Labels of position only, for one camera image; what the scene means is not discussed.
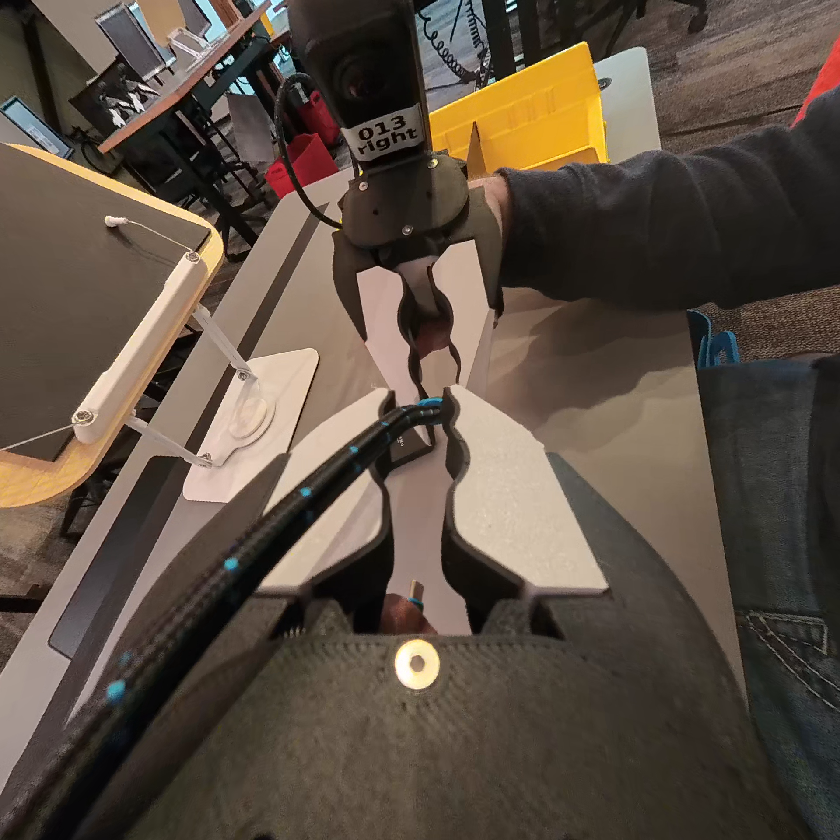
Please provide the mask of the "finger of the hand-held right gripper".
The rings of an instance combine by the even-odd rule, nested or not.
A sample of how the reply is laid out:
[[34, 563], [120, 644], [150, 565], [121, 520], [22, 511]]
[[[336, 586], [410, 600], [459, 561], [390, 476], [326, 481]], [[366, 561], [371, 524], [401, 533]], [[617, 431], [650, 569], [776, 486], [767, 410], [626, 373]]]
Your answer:
[[365, 346], [372, 361], [395, 395], [419, 395], [410, 369], [411, 345], [399, 320], [404, 303], [401, 276], [375, 266], [359, 273], [356, 280], [365, 321]]
[[435, 290], [447, 305], [447, 333], [429, 354], [429, 388], [486, 388], [496, 313], [490, 308], [472, 240], [457, 243], [431, 269]]

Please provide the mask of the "yellow plastic bin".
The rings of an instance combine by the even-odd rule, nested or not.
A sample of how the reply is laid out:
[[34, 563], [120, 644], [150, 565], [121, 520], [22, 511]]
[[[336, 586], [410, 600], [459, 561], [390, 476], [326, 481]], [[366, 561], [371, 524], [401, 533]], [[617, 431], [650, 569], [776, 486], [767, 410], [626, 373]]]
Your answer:
[[432, 148], [467, 178], [509, 168], [556, 171], [609, 163], [601, 90], [586, 43], [495, 81], [429, 115]]

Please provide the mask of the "wooden book stand white base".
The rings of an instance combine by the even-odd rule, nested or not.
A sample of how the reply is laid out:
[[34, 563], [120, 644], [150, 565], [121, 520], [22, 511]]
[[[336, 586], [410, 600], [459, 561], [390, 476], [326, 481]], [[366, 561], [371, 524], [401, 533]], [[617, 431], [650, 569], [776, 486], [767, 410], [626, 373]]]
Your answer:
[[[1, 508], [79, 488], [119, 431], [187, 464], [226, 503], [290, 449], [315, 349], [246, 359], [201, 305], [225, 258], [200, 216], [49, 153], [1, 144]], [[187, 321], [234, 373], [197, 454], [135, 414]]]

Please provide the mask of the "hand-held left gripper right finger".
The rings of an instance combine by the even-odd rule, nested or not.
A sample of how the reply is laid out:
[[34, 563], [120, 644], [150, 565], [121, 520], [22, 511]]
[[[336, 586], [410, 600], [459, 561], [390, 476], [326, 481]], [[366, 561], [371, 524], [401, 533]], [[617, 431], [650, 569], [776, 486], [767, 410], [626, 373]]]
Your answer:
[[551, 466], [529, 429], [461, 385], [445, 389], [441, 426], [451, 478], [441, 568], [480, 633], [501, 601], [527, 616], [552, 598], [600, 596], [605, 575]]

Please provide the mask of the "black USB hub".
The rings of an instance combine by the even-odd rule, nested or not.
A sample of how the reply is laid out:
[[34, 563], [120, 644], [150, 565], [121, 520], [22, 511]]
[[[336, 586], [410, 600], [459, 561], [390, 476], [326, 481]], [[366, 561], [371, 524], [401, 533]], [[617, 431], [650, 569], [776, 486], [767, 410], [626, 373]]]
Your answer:
[[435, 433], [431, 426], [415, 426], [406, 429], [399, 436], [394, 436], [387, 449], [390, 469], [396, 470], [435, 449]]

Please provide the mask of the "wood-top background desk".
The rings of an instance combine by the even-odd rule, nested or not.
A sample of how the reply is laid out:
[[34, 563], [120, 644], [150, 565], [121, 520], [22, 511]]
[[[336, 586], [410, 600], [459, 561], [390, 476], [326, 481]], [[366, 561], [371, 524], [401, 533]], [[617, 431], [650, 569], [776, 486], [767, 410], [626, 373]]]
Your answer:
[[180, 110], [184, 100], [197, 90], [214, 68], [226, 58], [234, 56], [234, 63], [225, 68], [217, 80], [206, 86], [207, 91], [199, 91], [200, 105], [211, 108], [236, 79], [256, 71], [260, 59], [270, 59], [279, 48], [289, 46], [289, 15], [286, 5], [282, 3], [279, 4], [280, 14], [271, 21], [271, 26], [276, 28], [274, 34], [264, 39], [254, 35], [257, 25], [261, 25], [266, 10], [272, 6], [271, 1], [265, 1], [245, 18], [239, 18], [222, 36], [204, 51], [200, 60], [175, 75], [174, 81], [164, 88], [162, 95], [155, 103], [136, 115], [127, 125], [111, 133], [99, 145], [99, 151], [110, 153], [120, 149], [146, 128], [161, 129], [164, 119]]

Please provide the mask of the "person's right forearm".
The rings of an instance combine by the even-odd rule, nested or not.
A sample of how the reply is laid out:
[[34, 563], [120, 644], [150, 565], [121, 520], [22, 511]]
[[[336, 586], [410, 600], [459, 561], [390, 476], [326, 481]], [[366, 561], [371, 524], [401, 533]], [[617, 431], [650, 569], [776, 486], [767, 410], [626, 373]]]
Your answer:
[[792, 128], [554, 173], [504, 169], [500, 281], [647, 311], [839, 285], [839, 89]]

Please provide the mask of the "braided HDMI cable green plugs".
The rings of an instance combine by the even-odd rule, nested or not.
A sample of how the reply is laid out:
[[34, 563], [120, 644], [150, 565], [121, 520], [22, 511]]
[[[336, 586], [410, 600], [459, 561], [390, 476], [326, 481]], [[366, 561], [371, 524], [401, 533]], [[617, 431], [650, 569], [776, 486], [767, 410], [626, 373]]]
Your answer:
[[341, 494], [415, 426], [442, 421], [442, 399], [394, 408], [269, 503], [164, 614], [119, 678], [82, 705], [66, 735], [1, 819], [2, 839], [71, 839], [137, 741], [279, 561]]
[[280, 83], [277, 93], [275, 95], [272, 123], [274, 123], [274, 126], [275, 126], [276, 140], [277, 140], [277, 144], [279, 144], [279, 156], [280, 156], [280, 160], [281, 160], [285, 170], [286, 170], [286, 174], [289, 176], [289, 180], [292, 185], [294, 191], [297, 194], [297, 196], [304, 203], [304, 205], [309, 209], [310, 214], [317, 221], [320, 221], [325, 225], [329, 225], [330, 228], [332, 228], [335, 230], [341, 230], [341, 223], [340, 221], [332, 220], [331, 218], [326, 216], [310, 200], [307, 193], [305, 191], [305, 188], [299, 181], [297, 174], [294, 170], [294, 164], [290, 161], [285, 130], [282, 128], [282, 115], [285, 113], [286, 94], [289, 93], [289, 88], [291, 88], [294, 84], [297, 84], [297, 83], [300, 83], [301, 85], [307, 85], [307, 84], [314, 85], [314, 80], [310, 78], [309, 74], [295, 71], [289, 78], [285, 78]]

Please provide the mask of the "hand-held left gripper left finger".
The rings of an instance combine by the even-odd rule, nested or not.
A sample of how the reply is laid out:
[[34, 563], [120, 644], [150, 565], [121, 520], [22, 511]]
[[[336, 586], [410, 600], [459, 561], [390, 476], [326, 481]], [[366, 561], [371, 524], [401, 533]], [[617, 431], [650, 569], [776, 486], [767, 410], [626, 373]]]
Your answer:
[[[376, 388], [341, 409], [304, 436], [290, 451], [265, 513], [291, 490], [311, 488], [306, 479], [350, 446], [395, 404], [394, 394]], [[387, 490], [377, 468], [350, 470], [352, 483], [286, 551], [256, 590], [257, 598], [297, 601], [332, 600], [346, 614], [372, 611], [394, 573], [394, 533]]]

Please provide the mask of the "red plastic container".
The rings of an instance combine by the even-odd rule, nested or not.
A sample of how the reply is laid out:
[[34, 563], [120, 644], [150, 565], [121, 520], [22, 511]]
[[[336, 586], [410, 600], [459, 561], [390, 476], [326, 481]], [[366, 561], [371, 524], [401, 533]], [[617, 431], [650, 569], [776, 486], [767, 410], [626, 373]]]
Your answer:
[[297, 108], [297, 113], [307, 133], [316, 134], [326, 149], [332, 150], [340, 144], [341, 129], [319, 90], [309, 95], [309, 99]]

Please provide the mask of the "red floor bin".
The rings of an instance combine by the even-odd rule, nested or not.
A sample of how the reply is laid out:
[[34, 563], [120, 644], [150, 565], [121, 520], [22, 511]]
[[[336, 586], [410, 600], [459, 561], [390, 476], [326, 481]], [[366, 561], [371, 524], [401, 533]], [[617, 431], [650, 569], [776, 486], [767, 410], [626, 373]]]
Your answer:
[[[315, 184], [332, 174], [339, 168], [317, 134], [299, 134], [286, 146], [289, 160], [302, 186]], [[279, 199], [295, 191], [282, 159], [279, 156], [265, 174], [267, 185]]]

